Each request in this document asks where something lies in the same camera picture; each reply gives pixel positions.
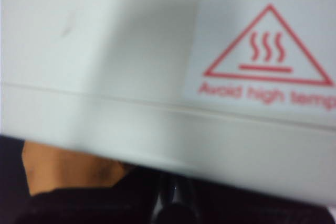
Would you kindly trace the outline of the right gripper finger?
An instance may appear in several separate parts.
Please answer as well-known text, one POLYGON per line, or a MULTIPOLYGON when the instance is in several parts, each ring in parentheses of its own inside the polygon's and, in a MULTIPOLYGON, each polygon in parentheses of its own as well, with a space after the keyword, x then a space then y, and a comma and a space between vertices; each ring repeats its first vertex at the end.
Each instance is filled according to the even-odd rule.
POLYGON ((335 223, 327 207, 191 179, 201 223, 335 223))

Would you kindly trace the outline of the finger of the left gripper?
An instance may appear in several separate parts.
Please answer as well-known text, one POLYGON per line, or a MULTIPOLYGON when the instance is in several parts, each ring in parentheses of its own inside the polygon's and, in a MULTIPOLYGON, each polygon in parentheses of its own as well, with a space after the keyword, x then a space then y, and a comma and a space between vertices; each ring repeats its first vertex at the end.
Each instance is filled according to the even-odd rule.
POLYGON ((111 188, 57 189, 1 200, 1 223, 147 223, 157 182, 119 182, 111 188))

